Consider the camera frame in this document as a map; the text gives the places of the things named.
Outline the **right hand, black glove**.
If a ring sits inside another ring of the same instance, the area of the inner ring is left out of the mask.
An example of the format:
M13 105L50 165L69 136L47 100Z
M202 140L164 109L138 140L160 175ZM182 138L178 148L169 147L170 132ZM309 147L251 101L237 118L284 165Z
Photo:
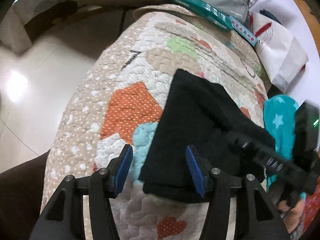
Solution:
M305 199L306 194L302 193L295 207L289 207L286 200L276 205L291 239L299 239L303 233Z

